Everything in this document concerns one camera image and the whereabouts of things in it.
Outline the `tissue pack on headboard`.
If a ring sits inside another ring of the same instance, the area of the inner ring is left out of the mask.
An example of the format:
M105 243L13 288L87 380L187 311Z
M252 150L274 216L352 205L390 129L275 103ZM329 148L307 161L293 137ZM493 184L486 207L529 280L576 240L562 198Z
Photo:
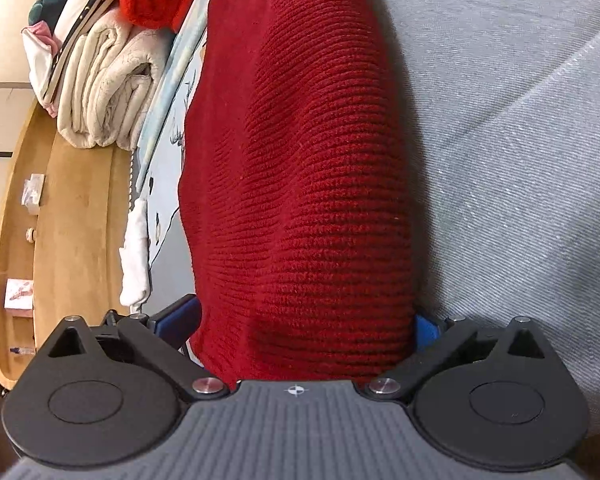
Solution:
M31 216L40 214L45 174L31 174L24 180L21 205Z

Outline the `grey printed bed sheet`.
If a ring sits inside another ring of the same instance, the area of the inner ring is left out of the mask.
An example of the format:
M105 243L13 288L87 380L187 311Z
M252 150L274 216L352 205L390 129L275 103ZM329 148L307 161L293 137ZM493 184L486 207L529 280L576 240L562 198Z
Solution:
M140 136L163 133L194 0ZM419 313L528 315L600 433L600 0L368 0L405 146Z

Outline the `cream folded blanket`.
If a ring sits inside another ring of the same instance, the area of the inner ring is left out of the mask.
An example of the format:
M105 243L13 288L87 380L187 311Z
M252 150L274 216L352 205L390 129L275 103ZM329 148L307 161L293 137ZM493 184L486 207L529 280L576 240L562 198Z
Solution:
M166 68L169 29L131 24L118 8L79 36L59 88L57 131L74 148L137 147Z

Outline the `small white cloth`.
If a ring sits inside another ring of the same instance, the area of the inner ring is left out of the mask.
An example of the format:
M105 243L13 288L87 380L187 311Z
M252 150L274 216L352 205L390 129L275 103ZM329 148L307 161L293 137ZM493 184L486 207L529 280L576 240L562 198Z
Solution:
M150 294L147 202L142 198L134 202L129 212L119 256L122 267L120 304L136 312Z

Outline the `stack of folded clothes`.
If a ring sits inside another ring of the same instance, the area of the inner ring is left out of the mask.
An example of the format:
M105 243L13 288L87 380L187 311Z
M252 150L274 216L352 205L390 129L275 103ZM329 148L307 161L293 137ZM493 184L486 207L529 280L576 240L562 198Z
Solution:
M68 0L54 29L38 22L21 29L31 88L44 110L57 115L59 93L71 51L114 0Z

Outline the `small pink white box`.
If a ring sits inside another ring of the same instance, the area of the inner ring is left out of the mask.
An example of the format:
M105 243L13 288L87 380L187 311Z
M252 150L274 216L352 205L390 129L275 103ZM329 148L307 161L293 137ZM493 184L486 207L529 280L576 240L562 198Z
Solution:
M4 308L15 318L32 318L33 281L9 278L6 282Z

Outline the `dark red knit sweater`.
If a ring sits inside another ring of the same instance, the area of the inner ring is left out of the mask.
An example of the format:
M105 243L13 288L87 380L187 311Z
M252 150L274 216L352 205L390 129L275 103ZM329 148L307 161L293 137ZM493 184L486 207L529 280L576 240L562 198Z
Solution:
M405 146L368 0L211 0L178 198L196 357L241 380L365 382L415 322Z

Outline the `wooden bed frame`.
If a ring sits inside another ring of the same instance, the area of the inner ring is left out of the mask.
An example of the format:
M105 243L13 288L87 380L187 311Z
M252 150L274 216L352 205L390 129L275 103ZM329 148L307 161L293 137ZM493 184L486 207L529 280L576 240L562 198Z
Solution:
M120 307L131 156L115 145L79 150L39 105L24 121L0 206L0 384L12 389L31 359L15 347L41 347L65 316L98 323ZM40 214L21 205L24 180L45 174ZM33 316L4 308L9 278L33 281Z

